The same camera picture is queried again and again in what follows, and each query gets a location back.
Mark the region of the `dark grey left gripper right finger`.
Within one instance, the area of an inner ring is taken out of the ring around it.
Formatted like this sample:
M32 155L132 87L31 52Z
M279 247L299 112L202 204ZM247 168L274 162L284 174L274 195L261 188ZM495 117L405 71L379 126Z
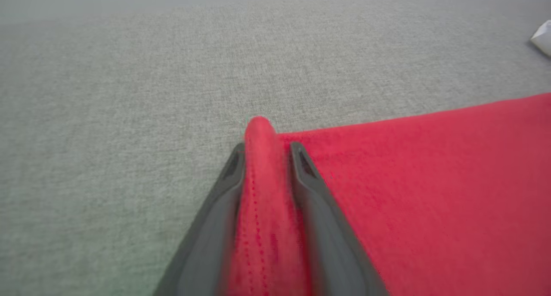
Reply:
M305 146L290 144L291 181L302 212L317 296L387 296L388 291Z

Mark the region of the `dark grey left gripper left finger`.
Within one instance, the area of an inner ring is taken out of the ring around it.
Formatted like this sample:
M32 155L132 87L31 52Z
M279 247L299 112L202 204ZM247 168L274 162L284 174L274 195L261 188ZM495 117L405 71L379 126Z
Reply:
M238 143L168 264L155 296L224 295L244 177L245 145Z

